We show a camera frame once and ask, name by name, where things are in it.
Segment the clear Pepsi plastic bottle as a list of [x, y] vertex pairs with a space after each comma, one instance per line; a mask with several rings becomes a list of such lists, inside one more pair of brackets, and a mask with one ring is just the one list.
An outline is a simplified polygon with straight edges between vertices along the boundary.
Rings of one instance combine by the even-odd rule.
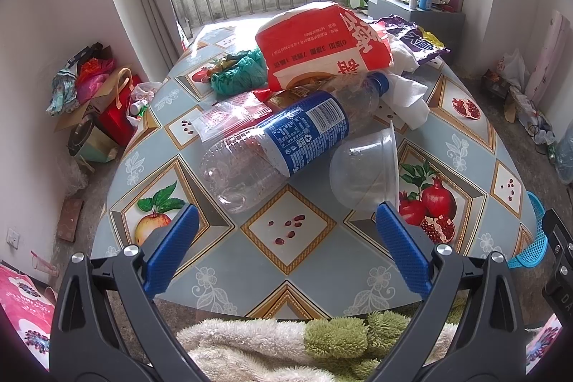
[[381, 72], [332, 78], [257, 125], [213, 144], [200, 163], [204, 186], [229, 213], [255, 207], [368, 125], [387, 91], [389, 79]]

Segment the fruit pattern tablecloth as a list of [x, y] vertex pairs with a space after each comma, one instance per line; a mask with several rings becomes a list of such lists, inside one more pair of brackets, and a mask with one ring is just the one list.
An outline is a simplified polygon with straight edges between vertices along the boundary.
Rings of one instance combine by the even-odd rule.
[[[371, 212], [339, 204], [323, 155], [253, 209], [225, 212], [202, 186], [207, 151], [192, 121], [217, 100], [193, 76], [210, 60], [252, 48], [260, 18], [206, 26], [172, 68], [128, 145], [94, 237], [95, 258], [115, 255], [137, 233], [196, 205], [200, 228], [165, 293], [197, 309], [248, 317], [350, 316], [412, 304]], [[411, 130], [379, 106], [372, 131], [393, 125], [401, 211], [453, 214], [452, 248], [483, 258], [520, 254], [536, 216], [509, 152], [467, 88], [441, 59], [421, 65], [427, 122]]]

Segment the green plush toy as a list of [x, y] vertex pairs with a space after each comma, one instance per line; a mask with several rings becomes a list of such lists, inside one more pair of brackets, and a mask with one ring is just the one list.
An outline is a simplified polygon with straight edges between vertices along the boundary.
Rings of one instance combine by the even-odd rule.
[[393, 350], [411, 319], [393, 311], [339, 317], [305, 325], [304, 347], [336, 381], [364, 381]]

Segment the pink printed bag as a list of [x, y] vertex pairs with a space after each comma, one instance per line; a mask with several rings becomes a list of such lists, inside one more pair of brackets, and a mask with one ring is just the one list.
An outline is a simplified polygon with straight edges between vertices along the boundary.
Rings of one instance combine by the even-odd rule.
[[49, 370], [50, 331], [54, 305], [25, 274], [1, 266], [0, 299], [13, 328], [27, 350]]

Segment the red white snack bag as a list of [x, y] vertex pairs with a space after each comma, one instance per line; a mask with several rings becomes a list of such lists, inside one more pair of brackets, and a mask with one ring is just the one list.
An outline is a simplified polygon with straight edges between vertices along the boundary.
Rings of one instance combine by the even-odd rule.
[[372, 26], [334, 2], [313, 2], [276, 15], [259, 28], [255, 41], [273, 91], [393, 64], [386, 26]]

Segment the red plastic wrapper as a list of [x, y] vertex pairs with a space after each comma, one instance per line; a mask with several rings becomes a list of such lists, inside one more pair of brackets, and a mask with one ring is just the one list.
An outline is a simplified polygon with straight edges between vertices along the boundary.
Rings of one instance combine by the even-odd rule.
[[254, 92], [245, 92], [215, 103], [192, 121], [202, 142], [218, 141], [257, 125], [272, 114]]

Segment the grey cabinet box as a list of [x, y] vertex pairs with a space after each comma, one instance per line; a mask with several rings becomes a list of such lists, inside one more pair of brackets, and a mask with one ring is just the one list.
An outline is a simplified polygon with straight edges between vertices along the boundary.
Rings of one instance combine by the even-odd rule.
[[457, 59], [465, 22], [463, 13], [414, 10], [397, 0], [368, 0], [368, 15], [374, 20], [382, 20], [387, 30], [394, 30], [394, 36], [398, 35], [399, 27], [416, 24], [425, 32], [434, 34], [445, 45], [449, 50], [445, 54], [445, 61], [449, 65], [453, 65]]

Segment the clear plastic cup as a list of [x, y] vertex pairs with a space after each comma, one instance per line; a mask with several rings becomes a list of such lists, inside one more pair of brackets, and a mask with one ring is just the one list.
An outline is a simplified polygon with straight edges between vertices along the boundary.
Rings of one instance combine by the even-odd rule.
[[393, 125], [343, 141], [329, 166], [336, 200], [353, 211], [375, 212], [379, 204], [398, 205], [399, 174]]

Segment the large water jug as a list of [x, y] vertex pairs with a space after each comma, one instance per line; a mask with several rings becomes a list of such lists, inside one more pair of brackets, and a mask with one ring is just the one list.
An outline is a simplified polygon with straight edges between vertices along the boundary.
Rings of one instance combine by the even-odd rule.
[[572, 132], [567, 131], [555, 148], [555, 171], [559, 180], [568, 185], [573, 180]]

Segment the white tissue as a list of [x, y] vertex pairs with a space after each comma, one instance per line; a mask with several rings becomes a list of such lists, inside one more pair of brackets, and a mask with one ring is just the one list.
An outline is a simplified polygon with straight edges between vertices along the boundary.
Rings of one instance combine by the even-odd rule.
[[413, 51], [392, 34], [389, 34], [389, 46], [393, 61], [382, 70], [389, 80], [389, 91], [382, 95], [382, 99], [411, 130], [416, 130], [428, 118], [429, 108], [423, 99], [427, 86], [405, 78], [403, 74], [413, 73], [420, 64]]

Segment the beige fluffy blanket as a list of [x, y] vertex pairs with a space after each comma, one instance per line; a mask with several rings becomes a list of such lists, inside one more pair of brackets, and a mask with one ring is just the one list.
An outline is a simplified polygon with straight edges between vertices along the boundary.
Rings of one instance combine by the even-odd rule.
[[336, 381], [305, 351], [308, 322], [210, 319], [176, 338], [212, 381]]

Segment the purple yellow snack bag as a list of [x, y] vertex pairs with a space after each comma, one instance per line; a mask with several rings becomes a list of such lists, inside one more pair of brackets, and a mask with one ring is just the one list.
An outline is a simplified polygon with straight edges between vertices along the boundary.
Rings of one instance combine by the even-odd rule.
[[370, 25], [377, 32], [385, 30], [387, 34], [404, 44], [420, 65], [451, 52], [434, 34], [399, 15], [385, 16], [371, 22]]

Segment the teal green plastic bag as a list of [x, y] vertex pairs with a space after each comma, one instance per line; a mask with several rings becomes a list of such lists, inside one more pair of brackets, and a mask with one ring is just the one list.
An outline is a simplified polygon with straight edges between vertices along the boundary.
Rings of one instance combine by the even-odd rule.
[[267, 82], [261, 50], [242, 50], [217, 59], [210, 69], [209, 82], [218, 95], [227, 97], [261, 88]]

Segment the white bag of snacks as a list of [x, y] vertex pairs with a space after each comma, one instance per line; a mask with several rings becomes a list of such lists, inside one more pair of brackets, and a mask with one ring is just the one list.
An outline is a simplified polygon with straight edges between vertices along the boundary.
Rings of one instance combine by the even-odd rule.
[[160, 86], [160, 82], [146, 81], [138, 83], [131, 91], [128, 98], [126, 119], [134, 128], [138, 127], [139, 121], [153, 101]]

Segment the white plastic bag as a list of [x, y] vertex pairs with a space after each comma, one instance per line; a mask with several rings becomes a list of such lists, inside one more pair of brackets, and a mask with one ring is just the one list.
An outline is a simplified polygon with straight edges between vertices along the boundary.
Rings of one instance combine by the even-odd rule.
[[525, 66], [521, 51], [516, 48], [512, 53], [504, 53], [496, 65], [497, 74], [505, 81], [524, 91], [530, 78], [530, 72]]

